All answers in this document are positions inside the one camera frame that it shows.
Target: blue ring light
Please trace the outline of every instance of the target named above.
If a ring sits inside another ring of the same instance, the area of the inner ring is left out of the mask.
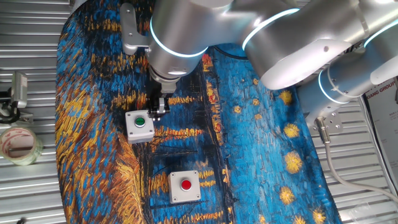
[[[300,9],[288,9],[286,11],[280,12],[276,15],[273,15],[272,17],[268,18],[267,20],[262,21],[243,41],[242,44],[242,49],[244,50],[244,48],[246,47],[246,45],[248,44],[249,40],[255,35],[257,34],[262,28],[264,28],[265,26],[269,25],[271,22],[274,22],[275,20],[293,14],[295,12],[297,12]]]
[[[383,29],[377,31],[375,34],[373,34],[373,36],[371,36],[368,40],[366,40],[365,44],[363,45],[364,47],[366,47],[368,45],[368,43],[370,43],[370,41],[372,41],[373,39],[375,39],[378,35],[380,35],[381,33],[383,33],[384,31],[390,29],[391,27],[395,26],[398,24],[398,20],[390,23],[389,25],[385,26]]]
[[[199,52],[199,53],[190,54],[190,55],[187,55],[187,54],[180,54],[180,53],[178,53],[178,52],[175,52],[175,51],[173,51],[173,50],[168,49],[168,48],[167,48],[164,44],[162,44],[161,41],[156,37],[155,32],[154,32],[154,28],[152,27],[152,18],[150,19],[150,32],[151,32],[151,34],[152,34],[152,37],[153,37],[154,40],[156,41],[156,43],[157,43],[163,50],[165,50],[166,52],[168,52],[168,53],[170,53],[170,54],[172,54],[172,55],[174,55],[174,56],[177,56],[177,57],[185,57],[185,58],[197,57],[197,56],[199,56],[199,55],[205,53],[206,50],[208,49],[208,47],[207,47],[205,50],[202,50],[202,51]]]
[[[321,85],[321,74],[322,74],[322,72],[323,72],[323,70],[319,73],[319,76],[318,76],[318,83],[319,83],[319,87],[321,88],[322,93],[323,93],[329,100],[331,100],[331,101],[333,101],[333,102],[335,102],[335,103],[339,103],[339,104],[346,104],[346,103],[349,103],[349,102],[346,102],[346,103],[339,102],[339,101],[337,101],[337,100],[334,100],[332,97],[330,97],[329,95],[326,94],[326,92],[323,90],[322,85]]]

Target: blue fabric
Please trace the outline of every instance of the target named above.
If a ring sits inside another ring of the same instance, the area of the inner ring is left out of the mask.
[[[147,34],[153,1],[133,1]],[[56,143],[68,223],[341,223],[294,88],[208,50],[177,84],[155,138],[127,143],[148,62],[123,54],[119,1],[87,1],[58,45]],[[241,54],[233,45],[223,46]],[[167,176],[197,170],[201,199],[172,205]]]

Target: tape roll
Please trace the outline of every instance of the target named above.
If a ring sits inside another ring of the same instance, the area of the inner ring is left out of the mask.
[[[43,143],[29,128],[13,127],[0,135],[0,155],[19,166],[32,164],[43,152]]]

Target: connector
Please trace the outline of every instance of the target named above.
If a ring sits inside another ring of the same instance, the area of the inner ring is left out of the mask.
[[[326,143],[330,143],[330,136],[329,136],[329,133],[328,133],[328,130],[327,130],[324,120],[325,120],[324,118],[317,118],[315,120],[315,122],[318,126],[318,131],[319,131],[319,135],[321,136],[322,142],[324,144],[326,144]]]

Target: metal floor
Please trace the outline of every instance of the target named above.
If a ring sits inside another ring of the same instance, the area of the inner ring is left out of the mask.
[[[308,1],[298,1],[303,6]],[[55,162],[55,66],[58,38],[70,13],[68,0],[0,0],[0,90],[11,86],[11,75],[20,70],[29,76],[30,126],[44,142],[44,152],[35,164],[19,167],[0,157],[0,223],[66,223],[58,187]],[[359,102],[340,109],[344,133],[332,136],[333,162],[350,181],[388,188]],[[0,126],[0,133],[8,126]],[[395,223],[397,207],[387,197],[339,184],[328,172],[325,150],[313,137],[325,177],[344,223],[349,211],[362,200],[375,216],[361,223]]]

